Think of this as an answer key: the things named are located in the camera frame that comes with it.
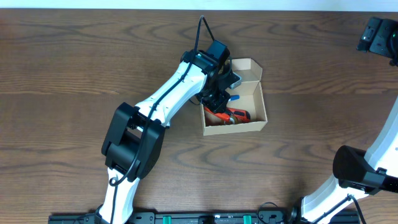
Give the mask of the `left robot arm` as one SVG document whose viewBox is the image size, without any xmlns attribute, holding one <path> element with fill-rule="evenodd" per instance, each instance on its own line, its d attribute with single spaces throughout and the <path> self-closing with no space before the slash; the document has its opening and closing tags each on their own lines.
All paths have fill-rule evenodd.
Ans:
<svg viewBox="0 0 398 224">
<path fill-rule="evenodd" d="M 131 106 L 122 103 L 114 112 L 101 149 L 108 168 L 104 204 L 95 223 L 126 223 L 132 215 L 137 185 L 154 167 L 170 120 L 193 96 L 214 113 L 226 111 L 229 93 L 220 85 L 230 52 L 218 40 L 206 51 L 182 55 L 175 73 L 150 97 Z"/>
</svg>

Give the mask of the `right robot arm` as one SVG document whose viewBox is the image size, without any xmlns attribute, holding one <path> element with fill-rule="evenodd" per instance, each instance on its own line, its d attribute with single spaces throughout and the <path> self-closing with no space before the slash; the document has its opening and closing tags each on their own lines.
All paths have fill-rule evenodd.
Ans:
<svg viewBox="0 0 398 224">
<path fill-rule="evenodd" d="M 380 191 L 397 192 L 397 106 L 367 150 L 341 146 L 332 175 L 302 197 L 285 223 L 364 223 L 358 201 Z"/>
</svg>

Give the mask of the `blue whiteboard marker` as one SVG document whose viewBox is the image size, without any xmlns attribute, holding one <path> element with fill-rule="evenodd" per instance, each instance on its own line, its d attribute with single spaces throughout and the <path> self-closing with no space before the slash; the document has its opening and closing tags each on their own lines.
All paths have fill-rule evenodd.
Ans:
<svg viewBox="0 0 398 224">
<path fill-rule="evenodd" d="M 240 99 L 239 95 L 231 95 L 229 101 L 234 101 Z"/>
</svg>

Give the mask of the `cardboard box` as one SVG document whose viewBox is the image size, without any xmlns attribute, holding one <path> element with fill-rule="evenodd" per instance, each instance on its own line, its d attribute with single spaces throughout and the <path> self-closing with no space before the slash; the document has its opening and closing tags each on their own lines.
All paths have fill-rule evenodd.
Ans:
<svg viewBox="0 0 398 224">
<path fill-rule="evenodd" d="M 261 66 L 251 58 L 234 59 L 232 66 L 233 72 L 242 78 L 242 82 L 240 86 L 226 90 L 231 96 L 239 97 L 229 101 L 227 107 L 247 111 L 250 115 L 250 121 L 245 123 L 237 120 L 234 124 L 226 122 L 200 106 L 205 136 L 260 131 L 268 122 L 261 86 Z"/>
</svg>

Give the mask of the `red utility knife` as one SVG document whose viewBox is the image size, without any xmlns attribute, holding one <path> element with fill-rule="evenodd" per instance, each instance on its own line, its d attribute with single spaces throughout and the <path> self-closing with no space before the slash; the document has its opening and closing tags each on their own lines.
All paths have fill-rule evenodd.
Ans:
<svg viewBox="0 0 398 224">
<path fill-rule="evenodd" d="M 246 110 L 227 108 L 227 112 L 230 117 L 235 120 L 235 122 L 239 121 L 242 123 L 248 123 L 251 121 L 251 115 Z"/>
</svg>

